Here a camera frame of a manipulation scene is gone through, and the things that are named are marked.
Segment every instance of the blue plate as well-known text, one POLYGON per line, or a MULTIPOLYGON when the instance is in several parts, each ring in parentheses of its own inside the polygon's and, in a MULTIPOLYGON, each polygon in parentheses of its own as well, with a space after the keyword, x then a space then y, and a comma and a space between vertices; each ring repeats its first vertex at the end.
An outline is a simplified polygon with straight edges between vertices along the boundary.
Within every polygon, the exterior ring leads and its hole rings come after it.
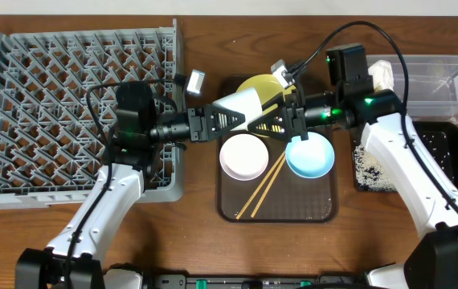
POLYGON ((334 149, 324 136, 308 132, 308 140, 302 141, 300 136, 295 136, 288 143, 286 162, 299 177, 322 177, 334 165, 334 149))

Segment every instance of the yellow plate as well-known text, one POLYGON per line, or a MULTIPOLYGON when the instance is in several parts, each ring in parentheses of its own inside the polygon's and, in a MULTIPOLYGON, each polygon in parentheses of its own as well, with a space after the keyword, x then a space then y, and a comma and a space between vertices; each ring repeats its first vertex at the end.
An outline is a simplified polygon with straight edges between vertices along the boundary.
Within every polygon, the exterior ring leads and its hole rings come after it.
MULTIPOLYGON (((295 89, 294 86, 283 89, 283 86, 280 85, 274 75, 256 75, 252 76, 250 79, 245 80, 236 92, 241 92, 248 88, 254 88, 258 93, 260 98, 261 105, 269 101, 272 97, 276 96, 279 92, 283 92, 283 95, 292 93, 292 90, 295 89)), ((263 114, 270 112, 277 105, 272 105, 270 108, 266 109, 263 114)))

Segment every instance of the dish rack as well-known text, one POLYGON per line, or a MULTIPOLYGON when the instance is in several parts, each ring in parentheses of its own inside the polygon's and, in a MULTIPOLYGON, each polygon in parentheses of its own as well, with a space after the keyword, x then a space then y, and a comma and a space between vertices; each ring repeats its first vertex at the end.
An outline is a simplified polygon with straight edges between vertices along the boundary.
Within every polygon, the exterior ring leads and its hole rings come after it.
MULTIPOLYGON (((33 34, 0 33, 0 209, 82 202, 102 166, 104 146, 86 107, 92 85, 167 78, 182 72, 182 38, 173 27, 33 34)), ((182 107, 180 88, 155 93, 182 107)), ((117 121, 115 90, 94 92, 106 133, 117 121)), ((156 102, 158 113, 170 107, 156 102)), ((164 144, 161 164, 139 202, 182 196, 183 151, 164 144)))

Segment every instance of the chopstick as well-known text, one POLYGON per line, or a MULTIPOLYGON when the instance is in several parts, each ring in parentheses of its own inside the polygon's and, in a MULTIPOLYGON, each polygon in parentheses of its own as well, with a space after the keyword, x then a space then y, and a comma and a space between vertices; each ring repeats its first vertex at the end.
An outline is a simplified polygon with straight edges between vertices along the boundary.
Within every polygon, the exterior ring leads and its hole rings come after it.
POLYGON ((243 206, 243 208, 240 210, 240 212, 238 213, 238 215, 236 216, 236 220, 239 220, 241 218, 241 216, 243 215, 243 213, 245 213, 245 210, 247 209, 247 207, 251 204, 252 200, 254 200, 254 197, 258 194, 258 192, 260 191, 261 187, 264 185, 264 183, 267 181, 268 177, 270 177, 270 175, 272 174, 272 172, 274 171, 274 169, 276 169, 277 165, 281 162, 281 160, 283 160, 283 162, 281 163, 281 166, 283 165, 284 163, 284 160, 286 160, 284 158, 284 154, 285 152, 281 153, 281 155, 277 158, 277 161, 276 163, 270 168, 270 170, 268 171, 267 175, 264 177, 264 179, 261 181, 260 185, 258 185, 258 188, 254 191, 254 193, 252 193, 251 197, 248 199, 247 203, 245 203, 245 206, 243 206))
POLYGON ((276 170, 276 172, 274 173, 272 179, 271 179, 270 182, 268 183, 267 188, 264 190, 264 193, 263 193, 263 195, 261 196, 260 201, 258 201, 258 204, 257 204, 256 207, 254 208, 254 211, 252 212, 251 218, 254 218, 254 216, 256 215, 256 213, 258 212, 258 210, 260 209, 261 203, 263 202, 264 198, 267 197, 267 193, 268 193, 268 191, 270 190, 270 187, 273 185, 274 181, 276 180, 276 177, 277 177, 277 175, 279 174, 280 168, 283 167, 285 161, 286 161, 286 157, 283 157, 283 160, 280 162, 279 167, 277 168, 277 170, 276 170))

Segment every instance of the table surface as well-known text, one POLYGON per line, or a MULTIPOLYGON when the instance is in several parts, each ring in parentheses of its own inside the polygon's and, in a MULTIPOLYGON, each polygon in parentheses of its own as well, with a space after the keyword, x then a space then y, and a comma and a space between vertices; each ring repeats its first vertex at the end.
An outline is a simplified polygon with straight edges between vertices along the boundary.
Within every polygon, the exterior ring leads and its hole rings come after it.
MULTIPOLYGON (((171 26, 168 16, 0 16, 5 34, 171 26)), ((278 59, 305 59, 336 27, 365 19, 383 27, 404 54, 458 55, 458 18, 404 17, 178 17, 186 70, 206 72, 203 98, 213 101, 230 75, 267 73, 278 59)), ((333 45, 361 42, 369 54, 391 54, 377 32, 354 27, 333 45)), ((326 82, 323 58, 310 72, 326 82)), ((411 216, 396 193, 354 188, 350 136, 335 132, 340 209, 324 225, 234 224, 215 210, 216 143, 186 151, 185 193, 166 204, 135 205, 118 231, 105 264, 187 271, 192 275, 315 275, 363 271, 402 263, 418 243, 411 216)), ((79 205, 0 210, 0 288, 13 287, 14 265, 27 247, 41 249, 79 205)))

